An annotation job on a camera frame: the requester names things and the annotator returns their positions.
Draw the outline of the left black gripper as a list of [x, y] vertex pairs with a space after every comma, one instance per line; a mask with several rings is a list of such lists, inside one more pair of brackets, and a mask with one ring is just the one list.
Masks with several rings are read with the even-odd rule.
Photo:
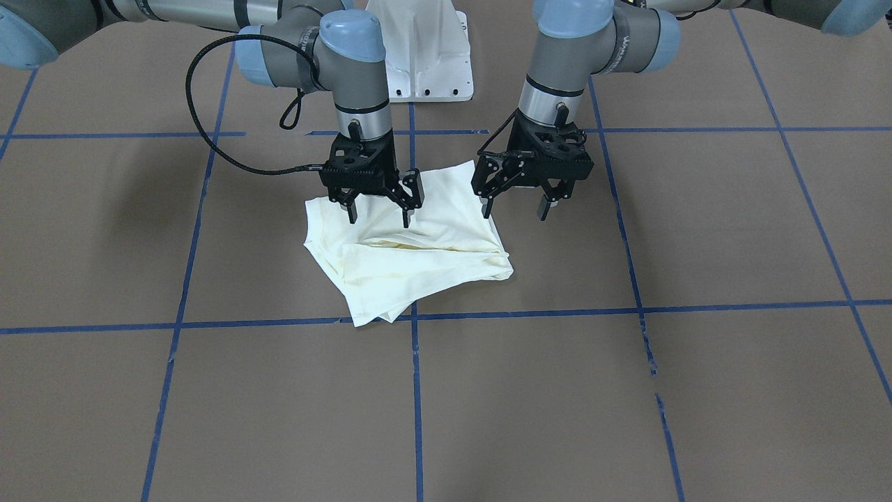
[[504, 153], [478, 153], [472, 191], [482, 203], [482, 217], [490, 218], [495, 197], [516, 185], [544, 191], [537, 209], [539, 220], [560, 201], [570, 198], [577, 181], [589, 178], [594, 167], [586, 150], [586, 134], [558, 110], [552, 124], [542, 125], [517, 110]]

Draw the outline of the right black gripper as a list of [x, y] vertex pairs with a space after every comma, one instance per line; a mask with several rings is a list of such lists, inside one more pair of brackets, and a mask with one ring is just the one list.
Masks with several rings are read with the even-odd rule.
[[351, 225], [359, 217], [355, 201], [360, 195], [388, 197], [401, 210], [405, 229], [410, 226], [414, 210], [421, 209], [424, 203], [420, 170], [397, 169], [392, 130], [378, 139], [364, 141], [339, 133], [319, 177], [328, 189], [330, 201], [341, 206]]

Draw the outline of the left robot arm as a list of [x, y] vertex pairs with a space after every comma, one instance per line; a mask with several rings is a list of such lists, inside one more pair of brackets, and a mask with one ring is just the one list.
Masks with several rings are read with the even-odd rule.
[[515, 111], [507, 148], [478, 151], [472, 191], [488, 218], [510, 188], [541, 188], [539, 219], [570, 198], [594, 163], [586, 134], [574, 124], [592, 75], [648, 73], [668, 66], [681, 45], [681, 23], [711, 9], [757, 10], [839, 37], [866, 31], [889, 1], [536, 1], [538, 38]]

